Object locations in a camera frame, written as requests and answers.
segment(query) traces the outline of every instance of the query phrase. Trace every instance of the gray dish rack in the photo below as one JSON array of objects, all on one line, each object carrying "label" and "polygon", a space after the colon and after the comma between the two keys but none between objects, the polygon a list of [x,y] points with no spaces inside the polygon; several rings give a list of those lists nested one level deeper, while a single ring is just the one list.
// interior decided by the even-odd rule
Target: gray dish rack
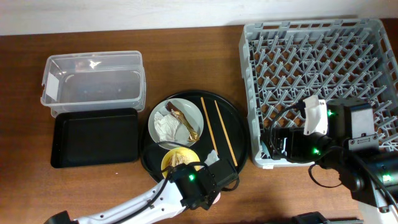
[{"label": "gray dish rack", "polygon": [[[239,42],[246,87],[252,160],[263,169],[292,164],[271,159],[260,135],[282,109],[312,95],[359,97],[374,109],[381,150],[398,150],[398,71],[386,30],[377,19],[260,22],[244,26]],[[278,126],[303,126],[288,111]]]}]

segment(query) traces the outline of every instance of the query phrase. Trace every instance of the wooden chopstick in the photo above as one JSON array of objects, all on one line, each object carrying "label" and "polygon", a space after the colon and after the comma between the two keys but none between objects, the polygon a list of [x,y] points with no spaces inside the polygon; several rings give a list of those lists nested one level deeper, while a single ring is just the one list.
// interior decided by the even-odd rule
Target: wooden chopstick
[{"label": "wooden chopstick", "polygon": [[228,143],[229,151],[231,152],[232,160],[234,161],[234,165],[237,167],[238,163],[236,162],[235,154],[234,154],[234,151],[232,150],[232,146],[231,146],[231,143],[229,141],[228,133],[226,132],[226,129],[225,129],[225,126],[224,126],[223,117],[221,117],[221,113],[220,113],[220,109],[218,109],[217,101],[214,101],[214,103],[216,104],[218,116],[220,117],[221,125],[222,125],[223,130],[224,130],[224,134],[225,134],[226,142]]},{"label": "wooden chopstick", "polygon": [[201,105],[203,106],[203,110],[205,111],[205,116],[206,116],[206,120],[207,120],[207,126],[209,127],[209,132],[210,132],[210,136],[211,136],[211,141],[213,142],[214,150],[216,151],[216,153],[217,153],[217,155],[218,155],[218,151],[217,151],[217,147],[216,147],[216,141],[214,141],[214,135],[213,135],[213,131],[211,130],[211,125],[210,125],[209,116],[207,115],[207,110],[206,110],[205,101],[203,100],[203,97],[201,97],[200,100],[201,100]]}]

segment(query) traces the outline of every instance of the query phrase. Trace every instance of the wooden table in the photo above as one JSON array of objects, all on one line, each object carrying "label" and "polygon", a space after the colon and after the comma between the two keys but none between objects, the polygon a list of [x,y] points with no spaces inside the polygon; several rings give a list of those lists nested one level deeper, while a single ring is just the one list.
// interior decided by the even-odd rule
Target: wooden table
[{"label": "wooden table", "polygon": [[[384,20],[398,55],[398,20]],[[40,104],[47,57],[76,52],[139,50],[147,82],[146,109],[172,93],[217,93],[247,115],[238,43],[243,26],[127,30],[0,37],[0,223],[43,223],[68,210],[72,218],[107,210],[155,185],[140,162],[54,169],[50,165],[54,118]],[[326,185],[332,170],[314,169]],[[327,218],[360,216],[344,187],[324,189],[307,167],[262,170],[246,163],[241,184],[222,193],[209,211],[197,209],[161,223],[257,223],[319,211]]]}]

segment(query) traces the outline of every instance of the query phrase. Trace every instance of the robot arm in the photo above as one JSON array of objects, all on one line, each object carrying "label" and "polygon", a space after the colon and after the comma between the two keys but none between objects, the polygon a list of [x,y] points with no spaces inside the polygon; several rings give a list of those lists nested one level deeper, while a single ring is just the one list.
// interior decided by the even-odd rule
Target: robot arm
[{"label": "robot arm", "polygon": [[146,193],[108,211],[70,220],[66,211],[49,218],[45,224],[144,224],[172,218],[186,209],[208,210],[220,191],[239,182],[230,161],[220,159],[196,171],[192,163],[180,164]]},{"label": "robot arm", "polygon": [[398,154],[379,150],[371,106],[356,98],[330,100],[325,105],[314,97],[296,106],[307,117],[304,129],[270,128],[262,140],[269,150],[280,154],[283,149],[282,157],[290,162],[313,161],[324,169],[338,171],[341,183],[359,202],[366,223],[398,223],[394,206]]},{"label": "robot arm", "polygon": [[168,183],[164,190],[149,208],[143,212],[128,218],[140,208],[144,207],[149,201],[153,200],[156,193],[160,190],[165,180],[160,181],[153,189],[131,199],[121,205],[109,209],[108,211],[77,218],[79,224],[109,224],[109,223],[154,223],[166,218],[172,218],[182,213],[186,206],[181,205],[182,195],[175,183]]}]

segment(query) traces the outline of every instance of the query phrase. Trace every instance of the crumpled napkin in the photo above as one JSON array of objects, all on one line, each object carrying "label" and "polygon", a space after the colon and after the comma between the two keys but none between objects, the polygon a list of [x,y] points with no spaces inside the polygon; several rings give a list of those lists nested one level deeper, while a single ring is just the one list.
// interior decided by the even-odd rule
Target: crumpled napkin
[{"label": "crumpled napkin", "polygon": [[175,140],[175,133],[180,125],[180,121],[177,120],[173,115],[168,114],[163,116],[161,113],[156,112],[154,116],[154,124],[160,141]]},{"label": "crumpled napkin", "polygon": [[217,152],[213,149],[208,155],[205,164],[210,166],[219,160]]}]

